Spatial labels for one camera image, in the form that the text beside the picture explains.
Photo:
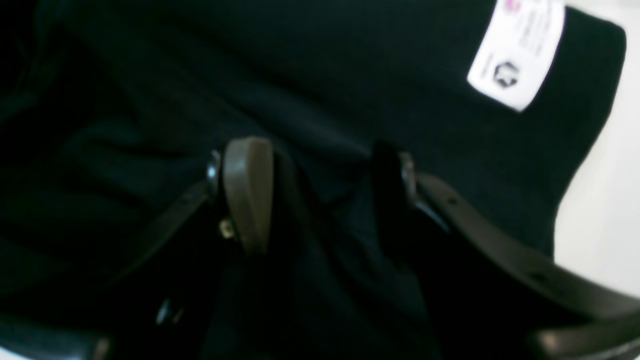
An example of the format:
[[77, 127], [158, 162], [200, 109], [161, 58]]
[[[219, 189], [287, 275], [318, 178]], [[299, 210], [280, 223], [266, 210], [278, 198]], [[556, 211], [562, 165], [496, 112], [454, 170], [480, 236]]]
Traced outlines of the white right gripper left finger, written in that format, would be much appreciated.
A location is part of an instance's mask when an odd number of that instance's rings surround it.
[[240, 137], [213, 150], [203, 177], [119, 251], [101, 300], [131, 311], [215, 307], [228, 270], [269, 253], [274, 197], [269, 139]]

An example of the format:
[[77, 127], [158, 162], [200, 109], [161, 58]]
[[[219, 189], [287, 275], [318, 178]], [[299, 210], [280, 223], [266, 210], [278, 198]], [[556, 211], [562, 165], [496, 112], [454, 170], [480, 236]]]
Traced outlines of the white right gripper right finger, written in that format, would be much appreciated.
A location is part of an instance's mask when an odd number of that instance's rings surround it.
[[413, 157], [377, 142], [381, 249], [420, 284], [442, 360], [635, 360], [639, 301], [506, 235]]

